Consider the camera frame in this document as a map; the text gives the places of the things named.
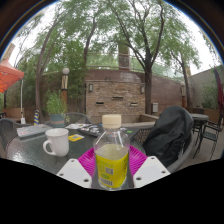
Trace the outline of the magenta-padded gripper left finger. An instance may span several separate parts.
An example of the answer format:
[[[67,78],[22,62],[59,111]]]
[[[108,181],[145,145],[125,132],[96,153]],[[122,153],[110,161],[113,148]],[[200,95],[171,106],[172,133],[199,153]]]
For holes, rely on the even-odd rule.
[[[94,172],[95,156],[91,148],[78,159],[69,159],[57,175],[83,188],[90,188]]]

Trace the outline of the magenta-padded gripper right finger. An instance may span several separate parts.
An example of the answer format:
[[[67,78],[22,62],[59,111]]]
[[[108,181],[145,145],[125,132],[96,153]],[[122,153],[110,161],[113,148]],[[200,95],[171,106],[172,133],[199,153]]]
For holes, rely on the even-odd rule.
[[[147,157],[133,146],[129,150],[129,169],[135,188],[143,187],[170,174],[155,156]]]

